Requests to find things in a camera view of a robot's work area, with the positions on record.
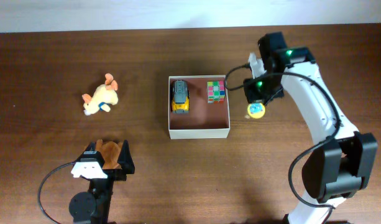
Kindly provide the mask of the yellow wooden rattle drum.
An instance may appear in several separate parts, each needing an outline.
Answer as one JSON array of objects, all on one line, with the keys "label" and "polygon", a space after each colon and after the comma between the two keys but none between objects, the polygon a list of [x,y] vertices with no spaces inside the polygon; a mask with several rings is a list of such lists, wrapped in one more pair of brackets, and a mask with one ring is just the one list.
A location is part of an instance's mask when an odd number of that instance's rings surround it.
[{"label": "yellow wooden rattle drum", "polygon": [[260,119],[265,115],[265,106],[262,103],[250,103],[247,106],[246,119]]}]

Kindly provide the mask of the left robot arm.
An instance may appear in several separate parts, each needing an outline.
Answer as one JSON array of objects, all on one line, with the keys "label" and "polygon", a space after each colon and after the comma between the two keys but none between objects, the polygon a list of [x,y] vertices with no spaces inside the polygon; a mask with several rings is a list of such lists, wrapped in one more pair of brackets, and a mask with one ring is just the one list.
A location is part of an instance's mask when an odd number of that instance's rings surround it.
[{"label": "left robot arm", "polygon": [[86,192],[70,201],[69,212],[74,223],[107,223],[115,182],[125,181],[135,173],[128,141],[99,139],[91,142],[77,158],[71,174],[89,181]]}]

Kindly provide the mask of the multicoloured puzzle cube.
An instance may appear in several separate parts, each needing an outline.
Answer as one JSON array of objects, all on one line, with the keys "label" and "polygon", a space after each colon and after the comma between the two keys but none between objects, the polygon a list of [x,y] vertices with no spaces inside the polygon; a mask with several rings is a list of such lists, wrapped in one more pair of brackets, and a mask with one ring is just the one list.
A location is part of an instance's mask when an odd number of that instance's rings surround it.
[{"label": "multicoloured puzzle cube", "polygon": [[226,97],[226,89],[223,81],[208,81],[207,82],[207,102],[208,103],[223,103]]}]

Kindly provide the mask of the yellow grey toy truck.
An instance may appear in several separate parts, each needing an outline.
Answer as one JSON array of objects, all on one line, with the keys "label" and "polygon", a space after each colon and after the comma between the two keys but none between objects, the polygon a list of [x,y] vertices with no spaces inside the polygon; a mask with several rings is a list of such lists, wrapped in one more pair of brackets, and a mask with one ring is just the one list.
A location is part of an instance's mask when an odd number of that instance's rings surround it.
[{"label": "yellow grey toy truck", "polygon": [[172,84],[172,112],[176,114],[187,114],[190,110],[190,99],[187,82],[176,80]]}]

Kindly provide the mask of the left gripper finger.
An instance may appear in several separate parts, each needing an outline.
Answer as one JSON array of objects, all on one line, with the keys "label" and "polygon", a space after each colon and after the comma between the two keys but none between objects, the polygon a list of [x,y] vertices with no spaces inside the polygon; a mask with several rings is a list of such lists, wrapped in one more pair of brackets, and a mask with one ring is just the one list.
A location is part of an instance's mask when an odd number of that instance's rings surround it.
[{"label": "left gripper finger", "polygon": [[96,150],[96,143],[91,142],[83,152],[83,162],[98,162],[104,164],[104,159],[101,152]]},{"label": "left gripper finger", "polygon": [[127,140],[124,140],[122,143],[117,163],[121,166],[121,169],[125,172],[125,174],[135,173],[135,165],[132,160],[132,156],[129,150],[129,143]]}]

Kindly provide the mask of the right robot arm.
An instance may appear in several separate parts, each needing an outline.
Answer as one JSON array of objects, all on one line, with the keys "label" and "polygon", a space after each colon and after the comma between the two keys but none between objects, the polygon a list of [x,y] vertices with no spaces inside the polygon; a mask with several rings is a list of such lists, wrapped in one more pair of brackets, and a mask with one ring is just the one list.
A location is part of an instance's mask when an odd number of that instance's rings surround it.
[{"label": "right robot arm", "polygon": [[301,175],[305,192],[284,223],[326,223],[333,210],[367,187],[377,152],[373,134],[362,134],[341,111],[324,84],[306,47],[289,48],[280,32],[258,40],[260,57],[250,54],[252,78],[243,82],[249,116],[260,118],[265,106],[287,92],[310,131],[313,146],[291,163],[307,157]]}]

